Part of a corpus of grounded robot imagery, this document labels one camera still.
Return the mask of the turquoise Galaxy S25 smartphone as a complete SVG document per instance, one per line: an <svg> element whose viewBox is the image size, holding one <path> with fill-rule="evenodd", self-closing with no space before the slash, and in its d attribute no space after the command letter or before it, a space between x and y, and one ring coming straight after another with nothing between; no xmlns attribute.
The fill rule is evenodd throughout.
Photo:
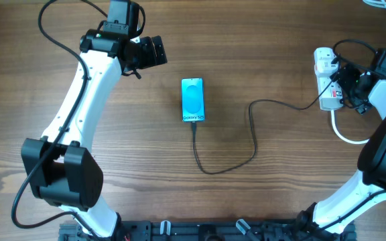
<svg viewBox="0 0 386 241"><path fill-rule="evenodd" d="M197 122L205 120L204 85L202 78L183 78L182 92L182 120Z"/></svg>

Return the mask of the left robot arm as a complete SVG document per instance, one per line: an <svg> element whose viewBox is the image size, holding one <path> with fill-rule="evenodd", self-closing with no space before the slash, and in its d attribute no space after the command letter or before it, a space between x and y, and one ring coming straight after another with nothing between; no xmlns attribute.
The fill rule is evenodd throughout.
<svg viewBox="0 0 386 241"><path fill-rule="evenodd" d="M103 172L91 154L98 121L124 76L167 62L160 36L145 37L145 11L134 1L111 1L105 19L81 37L78 67L57 115L38 139L26 139L22 188L60 208L87 240L128 240L120 215L101 195Z"/></svg>

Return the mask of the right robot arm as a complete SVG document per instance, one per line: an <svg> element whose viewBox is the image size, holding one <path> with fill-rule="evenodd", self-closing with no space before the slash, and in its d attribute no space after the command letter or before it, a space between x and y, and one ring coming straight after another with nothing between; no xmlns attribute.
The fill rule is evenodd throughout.
<svg viewBox="0 0 386 241"><path fill-rule="evenodd" d="M355 174L327 199L299 213L294 240L334 240L357 217L386 201L386 49L378 49L368 70L376 76L368 99L381 124L365 143Z"/></svg>

